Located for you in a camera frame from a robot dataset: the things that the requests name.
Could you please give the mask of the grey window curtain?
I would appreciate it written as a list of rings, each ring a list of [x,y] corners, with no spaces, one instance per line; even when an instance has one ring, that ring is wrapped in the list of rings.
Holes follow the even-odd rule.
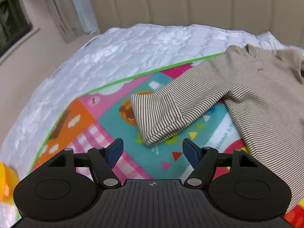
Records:
[[[99,32],[90,0],[45,0],[45,2],[65,42],[70,43],[82,35]]]

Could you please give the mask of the beige padded headboard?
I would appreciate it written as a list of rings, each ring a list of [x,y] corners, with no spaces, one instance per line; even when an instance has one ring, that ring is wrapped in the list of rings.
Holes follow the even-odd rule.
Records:
[[[138,23],[208,25],[271,32],[281,43],[303,47],[303,0],[90,0],[99,30]]]

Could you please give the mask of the white quilted mattress cover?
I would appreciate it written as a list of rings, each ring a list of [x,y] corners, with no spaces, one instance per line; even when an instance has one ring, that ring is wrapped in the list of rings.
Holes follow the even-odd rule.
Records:
[[[270,32],[255,36],[210,26],[150,24],[107,30],[37,88],[1,146],[1,162],[12,168],[20,181],[36,169],[34,164],[49,135],[77,98],[183,64],[194,67],[228,46],[247,44],[263,49],[284,48]],[[18,219],[14,205],[1,203],[1,227],[10,227]]]

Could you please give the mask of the yellow orange plush toy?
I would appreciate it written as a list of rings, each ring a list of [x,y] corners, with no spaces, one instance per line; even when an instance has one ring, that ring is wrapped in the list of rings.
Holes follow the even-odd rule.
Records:
[[[0,201],[14,205],[13,191],[19,182],[17,173],[4,163],[0,163]]]

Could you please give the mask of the beige striped knit garment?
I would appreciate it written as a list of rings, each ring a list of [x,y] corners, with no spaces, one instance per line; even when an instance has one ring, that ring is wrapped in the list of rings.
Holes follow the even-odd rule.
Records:
[[[143,141],[158,144],[223,100],[250,154],[303,199],[303,55],[232,45],[130,102]]]

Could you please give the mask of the dark window frame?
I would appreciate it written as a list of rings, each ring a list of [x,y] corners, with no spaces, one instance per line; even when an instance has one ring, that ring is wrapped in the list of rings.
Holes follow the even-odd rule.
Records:
[[[0,1],[1,56],[32,30],[20,0]]]

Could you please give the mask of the colourful cartoon play mat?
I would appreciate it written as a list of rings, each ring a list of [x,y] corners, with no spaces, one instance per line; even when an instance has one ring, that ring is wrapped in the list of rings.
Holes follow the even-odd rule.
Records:
[[[129,185],[129,194],[108,195],[101,213],[82,222],[82,227],[245,227],[243,222],[216,214],[198,194],[181,186],[192,170],[182,152],[184,138],[224,153],[245,146],[223,101],[155,147],[144,144],[137,128],[130,95],[150,94],[191,66],[183,64],[109,86],[77,98],[64,111],[34,168],[65,148],[85,153],[118,138],[124,143],[115,149],[120,158],[113,172]]]

